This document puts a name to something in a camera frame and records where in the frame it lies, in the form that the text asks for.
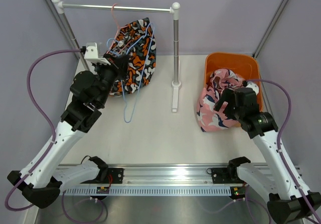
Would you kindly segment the pink wire hanger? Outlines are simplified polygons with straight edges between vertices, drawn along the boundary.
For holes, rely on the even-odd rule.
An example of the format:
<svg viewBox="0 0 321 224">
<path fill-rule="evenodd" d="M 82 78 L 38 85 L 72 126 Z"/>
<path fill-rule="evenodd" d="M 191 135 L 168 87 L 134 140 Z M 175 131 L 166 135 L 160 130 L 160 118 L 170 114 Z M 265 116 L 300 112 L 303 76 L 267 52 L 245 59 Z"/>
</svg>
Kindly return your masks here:
<svg viewBox="0 0 321 224">
<path fill-rule="evenodd" d="M 117 5 L 118 5 L 118 3 L 114 3 L 114 4 L 112 5 L 112 7 L 111 7 L 111 15 L 112 15 L 112 18 L 113 18 L 116 26 L 117 26 L 117 31 L 116 31 L 116 34 L 115 34 L 116 36 L 119 34 L 119 31 L 120 31 L 120 25 L 119 25 L 119 22 L 118 22 L 118 20 L 117 20 L 117 17 L 116 17 L 116 15 L 115 15 L 115 13 L 114 13 L 114 8 L 115 8 Z"/>
</svg>

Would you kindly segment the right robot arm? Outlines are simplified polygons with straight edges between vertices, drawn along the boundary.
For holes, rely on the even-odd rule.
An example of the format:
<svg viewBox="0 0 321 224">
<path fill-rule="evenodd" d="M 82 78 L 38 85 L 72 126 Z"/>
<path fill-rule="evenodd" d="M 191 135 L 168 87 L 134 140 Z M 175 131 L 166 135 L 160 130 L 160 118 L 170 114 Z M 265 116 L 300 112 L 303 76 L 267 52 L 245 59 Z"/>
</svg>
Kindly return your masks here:
<svg viewBox="0 0 321 224">
<path fill-rule="evenodd" d="M 247 183 L 265 201 L 275 223 L 289 223 L 309 218 L 320 207 L 320 193 L 312 192 L 293 165 L 280 140 L 281 131 L 270 113 L 261 112 L 256 92 L 248 87 L 225 89 L 215 104 L 223 113 L 240 123 L 263 155 L 271 175 L 270 180 L 246 157 L 232 159 L 227 176 L 232 182 Z"/>
</svg>

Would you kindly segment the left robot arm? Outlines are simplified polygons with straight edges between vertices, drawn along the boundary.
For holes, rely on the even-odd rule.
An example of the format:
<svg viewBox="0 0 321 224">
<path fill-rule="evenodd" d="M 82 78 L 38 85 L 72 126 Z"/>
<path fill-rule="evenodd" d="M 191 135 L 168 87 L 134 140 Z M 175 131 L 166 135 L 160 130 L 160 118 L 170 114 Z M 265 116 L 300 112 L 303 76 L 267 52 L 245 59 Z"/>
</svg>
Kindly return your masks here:
<svg viewBox="0 0 321 224">
<path fill-rule="evenodd" d="M 97 156 L 88 161 L 57 171 L 58 165 L 100 118 L 116 80 L 126 77 L 130 56 L 103 57 L 110 64 L 93 60 L 95 73 L 79 72 L 70 87 L 72 100 L 61 115 L 61 120 L 37 156 L 21 171 L 11 171 L 8 181 L 21 191 L 22 196 L 38 208 L 46 208 L 68 188 L 92 181 L 103 183 L 108 179 L 108 164 Z"/>
</svg>

